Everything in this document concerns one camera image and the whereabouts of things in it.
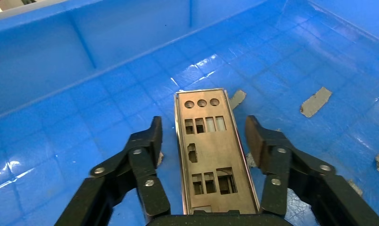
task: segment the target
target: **rectangular cutout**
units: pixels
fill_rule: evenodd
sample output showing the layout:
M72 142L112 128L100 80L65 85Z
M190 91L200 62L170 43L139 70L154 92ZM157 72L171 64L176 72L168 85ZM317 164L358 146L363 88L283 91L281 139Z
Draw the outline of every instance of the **rectangular cutout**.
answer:
M187 134L194 134L194 121L192 119L185 120L185 132Z
M188 151L188 159L192 163L198 162L197 148L195 147L195 144L189 144L188 147L187 147L187 151Z
M214 184L213 173L204 173L204 176L205 176L206 193L215 193L216 185Z
M219 181L220 194L237 193L232 168L216 169L217 179Z
M225 131L226 129L226 123L224 122L223 116L217 116L216 117L216 126L217 131Z
M216 127L214 127L214 120L213 117L207 117L206 118L206 127L208 132L215 132Z
M212 212L212 207L211 206L200 206L200 207L194 207L192 210L203 210L206 213L211 213Z
M203 118L195 119L195 124L197 126L197 133L205 132L205 125L203 123Z
M192 184L194 186L195 195L203 194L202 174L192 174Z

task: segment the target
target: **metal plate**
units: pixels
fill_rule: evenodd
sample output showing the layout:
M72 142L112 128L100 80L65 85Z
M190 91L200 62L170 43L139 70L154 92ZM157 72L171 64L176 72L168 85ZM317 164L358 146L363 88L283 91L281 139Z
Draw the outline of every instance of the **metal plate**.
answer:
M222 89L177 92L184 213L256 213L259 202L237 127Z

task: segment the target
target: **bin floor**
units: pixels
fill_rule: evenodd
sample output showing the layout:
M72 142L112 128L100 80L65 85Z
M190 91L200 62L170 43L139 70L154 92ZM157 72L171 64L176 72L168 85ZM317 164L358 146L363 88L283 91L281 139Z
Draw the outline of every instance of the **bin floor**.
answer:
M300 106L321 87L332 96L306 118ZM247 93L234 110L243 141L254 114L336 166L379 214L379 42L305 1L271 0L1 118L0 225L55 223L89 170L154 115L164 126L158 176L182 214L173 93L209 88ZM264 177L252 175L260 197ZM286 219L317 224L291 192ZM115 208L111 225L121 224L145 225L135 191Z

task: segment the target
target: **bolt head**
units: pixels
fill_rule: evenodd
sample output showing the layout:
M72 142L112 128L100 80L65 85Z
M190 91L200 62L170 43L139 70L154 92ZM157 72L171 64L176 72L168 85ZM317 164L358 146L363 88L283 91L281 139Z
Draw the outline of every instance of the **bolt head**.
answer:
M271 183L277 186L281 185L281 181L279 179L271 179Z
M102 172L104 172L105 171L105 168L104 167L100 167L100 168L96 168L95 170L94 170L94 173L95 174L99 174L99 173L102 173Z
M278 152L280 152L280 153L286 153L286 150L283 149L283 148L278 148Z
M327 165L321 165L320 169L325 170L325 171L331 171L331 168Z
M146 187L152 186L154 184L155 184L155 181L153 181L153 180L147 180L147 181L145 181L145 186Z
M141 153L142 151L141 151L141 149L137 149L137 150L134 150L133 151L133 154L139 154L139 153Z

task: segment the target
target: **metal edge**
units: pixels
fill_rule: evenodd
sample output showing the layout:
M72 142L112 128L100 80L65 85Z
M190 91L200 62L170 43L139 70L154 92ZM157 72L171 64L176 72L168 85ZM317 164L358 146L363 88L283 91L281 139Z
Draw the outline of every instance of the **metal edge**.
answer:
M189 90L189 91L178 91L176 94L181 94L181 93L197 93L197 92L208 92L208 91L216 91L216 90L222 90L224 92L223 88L215 88L215 89L197 89L197 90Z
M242 155L242 159L243 159L242 163L244 164L244 168L246 169L246 174L248 176L248 180L250 183L250 190L251 190L251 193L253 194L253 200L255 202L257 211L260 211L259 198L257 197L256 188L254 186L253 179L252 179L251 174L249 172L249 168L246 165L246 156L245 156L244 150L242 148L242 142L241 142L241 138L239 137L238 127L237 127L237 123L235 122L234 113L231 109L231 106L229 105L229 96L228 96L228 93L226 90L223 90L223 92L224 92L224 96L226 98L226 103L227 103L227 106L229 109L229 114L231 115L231 122L233 123L233 127L235 129L235 135L237 137L237 145L238 145L238 148L239 148L241 155Z
M183 137L181 136L181 126L178 122L178 118L180 116L180 109L178 106L178 94L181 92L176 92L174 95L174 122L176 126L176 135L177 135L177 144L178 144L178 154L180 157L180 172L181 172L181 191L182 191L182 208L183 214L190 213L190 202L188 200L189 192L185 189L188 184L186 173L184 172L184 166L186 159L185 156L182 155L182 150L185 150L185 147L182 145L184 143Z

